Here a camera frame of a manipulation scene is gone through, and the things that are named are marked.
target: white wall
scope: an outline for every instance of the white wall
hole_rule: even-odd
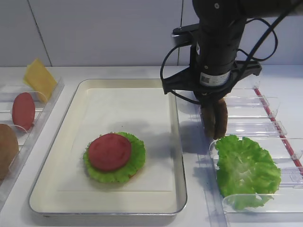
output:
[[[272,23],[274,19],[268,18],[266,20]],[[182,26],[198,22],[199,19],[194,12],[192,0],[184,0]],[[250,52],[266,29],[267,26],[259,21],[246,25],[240,48]],[[279,39],[278,49],[275,55],[263,62],[263,64],[303,64],[303,16],[285,18],[276,27],[275,32]],[[270,35],[257,51],[255,57],[264,58],[270,55],[274,48],[274,41],[273,35]],[[239,54],[238,59],[243,60],[244,56]],[[181,48],[179,64],[189,64],[189,47]]]
[[[0,67],[50,65],[26,0],[0,0]]]
[[[159,65],[182,11],[182,0],[29,2],[54,66]]]
[[[198,22],[192,0],[28,1],[46,50],[27,0],[1,0],[0,67],[26,66],[37,57],[47,66],[160,65],[173,46],[172,30],[180,26],[182,1],[182,25]],[[303,64],[302,24],[303,17],[288,17],[278,26],[279,48],[266,64]],[[241,48],[249,52],[265,29],[260,22],[247,25]],[[273,46],[271,36],[257,57]],[[175,51],[168,65],[177,59]],[[179,64],[188,61],[189,49],[181,48]]]

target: tray rim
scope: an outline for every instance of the tray rim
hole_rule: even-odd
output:
[[[45,157],[43,158],[41,165],[39,167],[39,170],[36,173],[36,176],[34,178],[34,181],[30,187],[29,193],[27,195],[27,206],[30,208],[30,211],[37,214],[37,215],[41,215],[41,216],[45,216],[45,217],[52,217],[52,216],[77,216],[77,215],[81,215],[81,216],[162,216],[162,217],[170,217],[170,216],[175,216],[177,214],[179,214],[187,205],[187,201],[188,201],[188,192],[187,192],[187,183],[186,183],[186,176],[185,176],[185,168],[184,168],[184,156],[183,156],[183,148],[182,148],[182,143],[181,143],[181,136],[180,136],[180,124],[179,124],[179,117],[178,117],[178,107],[177,107],[177,100],[176,97],[174,95],[172,95],[171,93],[168,93],[168,99],[169,99],[169,107],[170,104],[173,103],[176,112],[175,112],[175,118],[177,121],[177,127],[178,127],[178,143],[179,143],[179,147],[180,147],[180,155],[181,155],[181,166],[182,166],[182,179],[184,181],[184,191],[185,191],[185,201],[184,204],[181,205],[181,207],[174,212],[167,212],[167,213],[160,213],[160,212],[145,212],[145,213],[134,213],[134,212],[86,212],[86,213],[81,213],[81,212],[60,212],[60,213],[55,213],[55,212],[39,212],[34,210],[31,205],[30,205],[30,198],[32,196],[33,190],[36,186],[36,183],[39,179],[39,176],[44,168],[45,162],[50,154],[50,151],[53,147],[53,144],[57,138],[57,135],[60,131],[60,129],[62,128],[62,123],[65,120],[65,117],[70,109],[71,103],[74,100],[75,95],[77,94],[77,91],[79,90],[79,87],[82,83],[87,82],[87,81],[92,81],[92,80],[106,80],[106,81],[113,81],[113,80],[119,80],[119,81],[130,81],[130,80],[134,80],[134,81],[155,81],[158,83],[161,83],[161,79],[155,79],[155,78],[147,78],[147,79],[85,79],[83,81],[81,81],[75,91],[73,92],[73,95],[71,96],[70,101],[68,102],[68,108],[66,108],[61,120],[60,120],[60,126],[57,128],[57,130],[55,131],[54,137],[51,140],[51,143],[48,146],[47,149],[47,153],[45,155]]]

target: yellow cheese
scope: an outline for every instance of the yellow cheese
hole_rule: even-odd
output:
[[[39,59],[35,59],[27,66],[23,82],[34,91],[42,93],[43,95],[38,94],[38,97],[44,103],[47,103],[57,85],[56,80]]]

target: black cable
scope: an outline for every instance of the black cable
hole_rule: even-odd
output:
[[[246,22],[246,24],[248,24],[248,23],[250,23],[250,22],[252,22],[252,21],[255,21],[255,20],[261,21],[262,23],[266,24],[268,27],[271,26],[270,23],[268,23],[266,20],[264,20],[264,19],[262,19],[262,18],[254,18],[254,19],[248,20],[248,21]],[[271,53],[271,55],[269,55],[268,57],[263,58],[263,59],[262,59],[262,58],[255,58],[255,57],[252,57],[252,58],[251,58],[252,60],[254,60],[254,61],[259,61],[259,62],[261,62],[261,61],[266,61],[267,59],[271,58],[271,57],[275,54],[275,52],[276,52],[276,50],[277,50],[277,48],[278,48],[279,40],[278,40],[278,37],[277,37],[277,35],[276,35],[276,33],[275,33],[274,30],[272,30],[272,33],[274,34],[274,37],[275,37],[275,47],[274,47],[274,50],[273,50],[273,52]],[[244,50],[242,50],[242,49],[238,49],[238,51],[242,52],[242,53],[245,54],[247,57],[248,57],[248,55],[249,55],[248,53],[246,53],[246,52],[245,52]]]
[[[163,69],[164,69],[165,63],[166,63],[167,59],[169,58],[169,56],[171,55],[171,53],[173,53],[177,48],[180,48],[180,47],[183,47],[183,46],[187,46],[187,45],[190,45],[190,44],[191,44],[191,42],[185,42],[185,43],[176,45],[176,46],[174,46],[174,47],[168,52],[168,54],[165,56],[165,58],[164,58],[164,60],[163,60],[163,62],[162,62],[162,65],[161,65],[161,69],[160,69],[160,78],[161,78],[162,83],[164,82],[164,78],[163,78]],[[179,98],[182,98],[182,99],[184,99],[184,100],[186,100],[186,101],[188,101],[188,102],[190,102],[190,103],[197,104],[197,105],[200,104],[200,102],[195,101],[195,100],[192,100],[192,99],[187,98],[187,97],[185,97],[185,96],[182,96],[182,95],[178,94],[177,92],[175,92],[175,91],[173,91],[173,90],[171,90],[170,92],[171,92],[172,94],[174,94],[175,96],[177,96],[177,97],[179,97]]]
[[[293,5],[291,5],[289,8],[287,8],[271,25],[270,27],[265,31],[265,33],[261,36],[261,38],[258,40],[258,42],[255,44],[255,46],[252,48],[252,50],[250,51],[249,55],[247,56],[244,65],[241,69],[241,71],[239,72],[239,74],[237,75],[236,79],[234,80],[234,82],[232,83],[231,87],[230,87],[230,91],[232,90],[232,88],[237,84],[237,82],[239,81],[239,79],[242,77],[242,75],[244,74],[250,60],[252,59],[253,55],[257,52],[258,48],[262,45],[262,43],[265,41],[265,39],[268,37],[268,35],[275,29],[275,27],[290,13],[292,12],[295,8],[297,8],[300,4],[303,3],[303,0],[298,0],[296,3],[294,3]]]
[[[164,60],[163,60],[163,62],[162,62],[162,65],[161,65],[161,69],[160,69],[160,78],[161,78],[162,81],[164,80],[164,79],[163,79],[163,69],[164,69],[165,63],[166,63],[167,59],[169,58],[169,56],[171,55],[171,53],[173,53],[173,52],[175,51],[175,49],[180,48],[180,47],[183,47],[183,46],[187,46],[187,45],[189,45],[189,44],[190,44],[190,42],[185,42],[185,43],[182,43],[182,44],[178,44],[178,45],[174,46],[174,47],[168,52],[168,54],[165,56],[165,58],[164,58]]]

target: partially assembled burger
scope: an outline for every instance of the partially assembled burger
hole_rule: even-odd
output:
[[[126,132],[101,135],[88,144],[83,160],[92,179],[125,183],[144,166],[144,142]]]

